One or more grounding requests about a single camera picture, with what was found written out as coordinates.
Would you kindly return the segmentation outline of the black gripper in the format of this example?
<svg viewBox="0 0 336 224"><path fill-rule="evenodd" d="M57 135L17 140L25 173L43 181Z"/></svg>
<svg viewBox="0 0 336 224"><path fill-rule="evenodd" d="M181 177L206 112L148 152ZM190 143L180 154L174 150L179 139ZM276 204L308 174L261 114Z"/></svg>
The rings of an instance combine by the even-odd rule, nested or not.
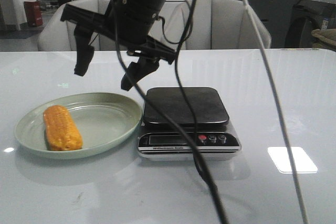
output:
<svg viewBox="0 0 336 224"><path fill-rule="evenodd" d="M94 47L90 45L94 32L104 35L112 40L116 39L114 30L108 28L108 18L99 13L85 10L70 4L66 4L61 15L62 22L69 21L76 24L74 37L76 42L76 65L74 74L83 77L92 61ZM144 42L131 42L128 38L119 37L119 43L126 47L129 52L137 57L147 57L150 59L163 59L172 64L176 59L176 51L164 45L151 36L147 36ZM127 67L127 72L121 80L121 89L129 91L145 76L155 72L159 68L159 62L150 59L139 58L137 62L131 62Z"/></svg>

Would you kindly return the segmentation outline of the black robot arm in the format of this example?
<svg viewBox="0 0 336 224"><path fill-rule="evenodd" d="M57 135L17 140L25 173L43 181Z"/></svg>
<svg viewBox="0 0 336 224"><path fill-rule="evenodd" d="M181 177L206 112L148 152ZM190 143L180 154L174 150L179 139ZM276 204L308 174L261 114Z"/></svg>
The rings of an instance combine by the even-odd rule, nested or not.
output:
<svg viewBox="0 0 336 224"><path fill-rule="evenodd" d="M109 0L104 14L66 4L60 20L76 25L77 61L74 73L84 76L88 70L94 54L94 47L89 44L93 33L112 39L126 47L128 55L138 57L137 62L130 63L122 78L123 90L130 90L135 83L155 72L161 59L172 64L177 57L176 51L149 36L165 1Z"/></svg>

